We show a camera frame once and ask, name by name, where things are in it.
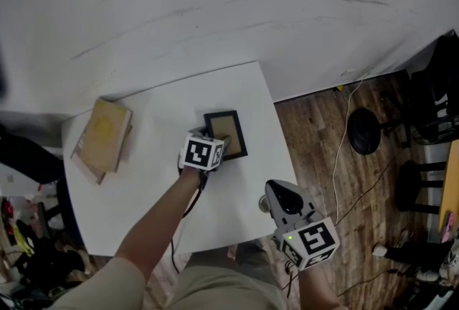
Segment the black stool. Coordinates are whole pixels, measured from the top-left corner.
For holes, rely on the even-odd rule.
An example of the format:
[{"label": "black stool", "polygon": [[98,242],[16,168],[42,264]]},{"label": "black stool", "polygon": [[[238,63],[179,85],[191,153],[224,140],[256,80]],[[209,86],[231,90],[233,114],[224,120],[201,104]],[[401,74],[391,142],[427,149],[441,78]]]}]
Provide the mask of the black stool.
[{"label": "black stool", "polygon": [[395,184],[395,205],[401,212],[411,210],[413,212],[431,213],[437,215],[440,213],[440,207],[436,205],[416,204],[416,199],[423,187],[443,188],[443,181],[425,181],[421,178],[421,172],[428,171],[445,171],[446,162],[437,162],[434,164],[417,164],[414,161],[408,161],[400,168]]}]

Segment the chair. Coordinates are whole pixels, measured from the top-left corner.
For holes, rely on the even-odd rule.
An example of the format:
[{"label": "chair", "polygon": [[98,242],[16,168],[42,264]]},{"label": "chair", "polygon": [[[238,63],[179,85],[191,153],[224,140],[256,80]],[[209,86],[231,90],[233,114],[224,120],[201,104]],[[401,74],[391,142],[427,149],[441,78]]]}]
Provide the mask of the chair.
[{"label": "chair", "polygon": [[[448,100],[437,104],[445,95]],[[411,126],[415,127],[413,139],[420,144],[437,144],[459,138],[459,37],[455,32],[441,36],[427,67],[412,74],[404,94],[403,103],[389,93],[381,94],[399,110],[400,117],[380,123],[366,108],[355,110],[348,120],[349,141],[360,154],[376,151],[381,130],[385,136],[403,124],[407,140],[411,143]]]},{"label": "chair", "polygon": [[421,172],[444,170],[446,170],[446,162],[431,164],[417,164],[414,161],[405,162],[400,168],[397,183],[395,184],[395,205],[397,209],[401,212],[410,210],[433,215],[439,214],[440,207],[416,204],[416,199],[423,188],[443,188],[443,181],[441,180],[422,180]]}]

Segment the sneaker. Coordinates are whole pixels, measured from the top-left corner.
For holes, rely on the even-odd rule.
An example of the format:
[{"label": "sneaker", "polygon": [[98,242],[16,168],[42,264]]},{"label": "sneaker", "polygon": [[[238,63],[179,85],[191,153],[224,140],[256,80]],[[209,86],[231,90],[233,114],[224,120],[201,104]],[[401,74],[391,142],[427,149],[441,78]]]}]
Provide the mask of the sneaker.
[{"label": "sneaker", "polygon": [[83,271],[85,275],[90,276],[92,274],[93,265],[91,264],[89,255],[87,254],[85,250],[82,250],[82,249],[77,250],[71,245],[66,245],[64,246],[64,251],[66,253],[68,253],[69,251],[75,251],[81,257],[81,260],[83,261],[83,264],[85,265],[85,270]]},{"label": "sneaker", "polygon": [[459,238],[454,239],[453,246],[451,246],[451,253],[454,256],[459,255]]},{"label": "sneaker", "polygon": [[384,245],[376,244],[373,246],[373,256],[385,256],[387,254],[387,248]]},{"label": "sneaker", "polygon": [[434,271],[418,271],[416,273],[416,279],[422,282],[436,282],[439,279],[440,274]]},{"label": "sneaker", "polygon": [[403,230],[402,233],[400,233],[399,243],[398,243],[397,247],[401,248],[404,244],[406,244],[408,242],[410,237],[412,237],[410,232],[408,230]]}]

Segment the shoe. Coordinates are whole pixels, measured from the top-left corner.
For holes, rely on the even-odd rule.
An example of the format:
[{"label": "shoe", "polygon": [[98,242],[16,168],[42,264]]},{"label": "shoe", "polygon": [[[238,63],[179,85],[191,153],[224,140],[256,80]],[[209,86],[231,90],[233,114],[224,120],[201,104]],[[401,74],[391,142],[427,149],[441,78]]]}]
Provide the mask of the shoe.
[{"label": "shoe", "polygon": [[438,273],[440,274],[441,278],[448,278],[448,269],[444,268],[443,266],[440,267],[438,270]]},{"label": "shoe", "polygon": [[444,272],[447,272],[452,277],[456,277],[459,275],[459,254],[450,254],[448,260],[445,263],[443,263],[440,268],[440,274],[442,275],[442,277],[448,278],[448,276],[443,275]]},{"label": "shoe", "polygon": [[410,234],[410,232],[408,230],[403,230],[402,233],[400,233],[400,237],[399,237],[399,243],[397,245],[398,248],[401,248],[404,244],[406,244],[409,240],[409,238],[411,237],[412,235]]},{"label": "shoe", "polygon": [[85,250],[82,250],[82,249],[77,250],[71,245],[66,245],[64,246],[64,251],[66,253],[69,253],[71,251],[77,253],[81,257],[81,260],[83,261],[83,265],[85,266],[82,272],[84,272],[86,276],[90,276],[92,274],[91,268],[93,267],[93,265],[91,264],[89,255],[87,254]]},{"label": "shoe", "polygon": [[373,246],[372,255],[373,256],[385,256],[387,254],[387,248],[381,244],[376,244]]},{"label": "shoe", "polygon": [[451,254],[452,256],[459,255],[459,238],[454,239],[453,246],[451,246]]},{"label": "shoe", "polygon": [[434,271],[418,271],[416,273],[416,279],[422,282],[436,282],[439,279],[440,274]]}]

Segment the wire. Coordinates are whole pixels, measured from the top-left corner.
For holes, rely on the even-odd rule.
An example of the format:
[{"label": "wire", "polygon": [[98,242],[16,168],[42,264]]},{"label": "wire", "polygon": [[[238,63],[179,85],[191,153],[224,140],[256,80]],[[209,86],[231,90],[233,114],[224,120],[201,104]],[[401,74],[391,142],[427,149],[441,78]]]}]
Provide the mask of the wire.
[{"label": "wire", "polygon": [[189,208],[186,210],[184,215],[181,217],[182,219],[184,219],[191,212],[191,210],[193,209],[194,205],[197,203],[199,197],[201,196],[201,193],[202,193],[202,190],[199,189],[198,193],[196,194],[196,197],[193,199],[193,202],[189,205]]},{"label": "wire", "polygon": [[285,262],[285,264],[284,264],[285,272],[286,272],[287,274],[290,275],[290,280],[289,280],[289,282],[288,282],[288,285],[286,286],[286,287],[288,287],[287,299],[288,299],[288,297],[289,297],[289,295],[290,295],[290,291],[291,291],[291,289],[292,289],[292,282],[293,282],[293,273],[292,273],[292,271],[291,271],[291,268],[292,268],[292,267],[293,267],[293,263],[292,263],[290,260],[287,260],[287,261]]},{"label": "wire", "polygon": [[[347,291],[350,291],[350,290],[353,289],[354,287],[357,287],[357,286],[359,286],[359,285],[361,285],[361,284],[364,284],[364,283],[369,283],[369,282],[371,282],[371,281],[374,281],[376,278],[378,278],[379,276],[381,276],[381,275],[384,274],[384,273],[388,273],[388,274],[395,274],[395,273],[398,273],[400,276],[403,275],[403,273],[399,272],[398,269],[389,269],[388,271],[383,271],[383,272],[381,272],[380,274],[378,274],[377,276],[375,276],[375,277],[369,279],[368,281],[358,282],[358,283],[352,285],[351,287],[346,288],[343,292],[341,292],[341,293],[338,295],[338,297],[343,296]],[[292,282],[293,282],[297,277],[298,277],[298,274],[297,274],[295,277],[293,277],[293,278],[291,278],[291,276],[290,276],[289,282],[288,282],[282,289],[285,290],[287,287],[289,287],[289,290],[290,290],[290,286],[292,285]]]},{"label": "wire", "polygon": [[395,156],[393,156],[391,158],[391,160],[389,161],[389,163],[386,165],[386,167],[382,170],[381,174],[379,175],[379,177],[377,178],[377,180],[374,182],[374,184],[372,185],[372,187],[370,187],[367,191],[365,191],[361,196],[360,198],[358,198],[358,200],[355,201],[355,203],[353,203],[352,207],[346,212],[346,214],[341,217],[341,219],[339,221],[336,222],[335,224],[335,227],[337,225],[339,225],[339,223],[355,208],[355,206],[357,205],[357,203],[360,201],[361,198],[363,198],[366,194],[368,194],[370,191],[373,190],[373,188],[378,184],[379,180],[381,180],[382,176],[384,175],[385,171],[389,168],[389,166],[392,164],[393,161],[395,161],[395,159],[399,156],[399,154],[403,151],[403,149],[400,149],[397,154],[395,154]]},{"label": "wire", "polygon": [[175,249],[174,249],[174,239],[173,238],[171,239],[171,251],[172,251],[172,255],[171,255],[172,265],[174,266],[175,271],[177,272],[177,274],[180,274],[180,271],[177,268],[177,265],[175,264],[175,259],[174,259]]},{"label": "wire", "polygon": [[292,282],[295,280],[296,277],[298,277],[298,274],[292,279],[290,279],[289,282],[284,287],[282,287],[282,289],[285,290],[287,287],[291,286]]},{"label": "wire", "polygon": [[[194,208],[195,204],[197,203],[199,197],[200,197],[201,194],[202,194],[202,190],[203,190],[203,188],[204,188],[206,182],[207,182],[207,177],[201,175],[201,176],[199,177],[199,188],[198,188],[198,192],[197,192],[196,196],[194,197],[193,202],[191,202],[191,204],[189,205],[188,209],[185,211],[184,215],[181,216],[182,219],[184,219],[184,218],[191,212],[191,210]],[[177,272],[177,274],[180,274],[180,271],[179,271],[179,269],[177,268],[177,265],[175,264],[174,255],[175,255],[174,238],[172,238],[172,239],[171,239],[171,260],[172,260],[172,265],[174,266],[175,271]]]},{"label": "wire", "polygon": [[331,174],[331,181],[333,182],[333,190],[335,192],[335,201],[336,201],[336,220],[335,220],[336,224],[335,225],[338,224],[338,207],[339,207],[338,194],[336,193],[336,183],[335,183],[336,165],[338,164],[339,150],[341,149],[341,146],[343,145],[344,137],[346,136],[346,133],[347,133],[347,118],[349,117],[349,109],[351,107],[352,95],[355,93],[356,90],[360,88],[364,79],[365,79],[365,76],[361,79],[359,85],[357,85],[357,87],[351,92],[351,94],[349,95],[349,99],[347,100],[347,110],[346,110],[346,121],[345,121],[345,126],[344,126],[344,133],[343,133],[343,137],[341,138],[341,142],[339,143],[338,150],[336,151],[335,165],[333,167],[333,173]]},{"label": "wire", "polygon": [[398,271],[398,269],[389,269],[388,271],[382,271],[380,274],[378,274],[378,275],[376,275],[375,277],[369,279],[368,281],[358,282],[358,283],[352,285],[351,287],[346,288],[343,292],[341,292],[341,293],[338,295],[338,297],[343,296],[347,291],[350,291],[350,290],[353,289],[354,287],[357,287],[357,286],[360,286],[361,284],[365,284],[365,283],[369,283],[369,282],[374,281],[376,278],[382,276],[384,273],[394,274],[394,273],[399,273],[399,271]]}]

